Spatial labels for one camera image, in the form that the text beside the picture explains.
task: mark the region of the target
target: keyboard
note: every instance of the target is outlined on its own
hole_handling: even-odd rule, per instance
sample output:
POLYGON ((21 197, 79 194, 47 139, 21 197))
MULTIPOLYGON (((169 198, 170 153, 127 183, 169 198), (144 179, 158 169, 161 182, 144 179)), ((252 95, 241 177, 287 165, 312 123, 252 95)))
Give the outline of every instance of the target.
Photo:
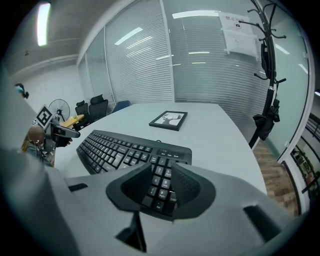
POLYGON ((171 186, 172 163, 192 163, 190 148, 101 130, 94 130, 76 151, 92 175, 151 163, 151 186, 141 212, 168 220, 177 202, 171 186))

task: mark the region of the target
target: black coat rack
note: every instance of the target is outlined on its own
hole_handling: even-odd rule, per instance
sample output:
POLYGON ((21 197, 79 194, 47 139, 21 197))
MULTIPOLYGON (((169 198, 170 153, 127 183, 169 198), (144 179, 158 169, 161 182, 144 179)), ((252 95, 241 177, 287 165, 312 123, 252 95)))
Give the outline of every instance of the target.
POLYGON ((270 80, 270 84, 267 91, 262 114, 257 114, 253 117, 255 121, 256 129, 249 142, 250 148, 252 148, 255 145, 259 137, 261 140, 264 141, 268 137, 269 133, 271 132, 274 126, 274 122, 280 121, 280 118, 279 118, 280 101, 278 99, 275 99, 274 102, 272 102, 274 97, 274 92, 275 92, 274 85, 276 84, 276 89, 278 90, 279 84, 287 80, 286 78, 281 79, 279 81, 276 79, 277 71, 276 71, 275 48, 274 48, 272 37, 275 37, 278 39, 287 38, 285 35, 282 35, 282 36, 274 35, 273 31, 275 32, 276 29, 271 28, 272 19, 274 17, 277 4, 274 2, 268 3, 261 10, 256 0, 251 0, 251 2, 255 6, 255 9, 250 9, 247 12, 248 13, 257 12, 262 21, 263 28, 260 26, 259 23, 254 24, 251 22, 245 22, 241 20, 239 21, 239 23, 255 26, 259 28, 264 34, 264 38, 260 38, 259 41, 262 42, 261 43, 261 66, 265 71, 266 77, 261 77, 257 73, 254 73, 253 75, 255 77, 258 77, 261 80, 270 80), (269 7, 269 6, 273 6, 272 12, 270 15, 270 22, 268 22, 267 16, 265 14, 265 9, 266 7, 269 7))

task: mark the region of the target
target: picture frame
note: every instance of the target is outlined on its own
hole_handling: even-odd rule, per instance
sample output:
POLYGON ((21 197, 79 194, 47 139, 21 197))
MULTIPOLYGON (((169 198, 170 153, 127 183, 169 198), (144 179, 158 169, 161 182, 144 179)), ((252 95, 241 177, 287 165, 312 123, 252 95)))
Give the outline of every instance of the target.
POLYGON ((188 112, 180 111, 164 111, 149 123, 151 127, 157 127, 162 129, 168 129, 173 131, 179 131, 184 123, 188 112))

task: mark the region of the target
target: glass wall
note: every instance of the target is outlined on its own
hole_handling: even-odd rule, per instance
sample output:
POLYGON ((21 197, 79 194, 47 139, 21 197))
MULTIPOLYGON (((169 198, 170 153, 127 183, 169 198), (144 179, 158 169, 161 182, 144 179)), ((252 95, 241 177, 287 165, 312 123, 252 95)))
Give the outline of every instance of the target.
POLYGON ((94 96, 103 95, 108 100, 107 113, 111 113, 116 105, 111 88, 105 54, 105 30, 95 37, 86 52, 89 77, 94 96))
POLYGON ((82 87, 83 96, 85 97, 86 102, 90 102, 90 99, 94 96, 94 93, 91 88, 91 84, 89 81, 87 62, 86 62, 86 54, 84 54, 82 60, 78 66, 80 83, 82 87))
POLYGON ((269 80, 254 76, 266 76, 257 40, 264 35, 254 26, 237 22, 240 16, 248 17, 248 21, 262 26, 256 12, 247 12, 255 6, 250 0, 163 0, 163 4, 176 102, 219 104, 249 141, 256 129, 253 116, 262 113, 269 87, 269 80), (223 30, 226 19, 232 27, 223 30), (230 33, 228 40, 225 33, 230 33), (255 37, 252 45, 256 56, 244 48, 226 51, 227 43, 237 44, 235 35, 236 40, 255 37))
POLYGON ((172 77, 159 0, 136 1, 105 27, 106 57, 117 101, 171 102, 172 77))

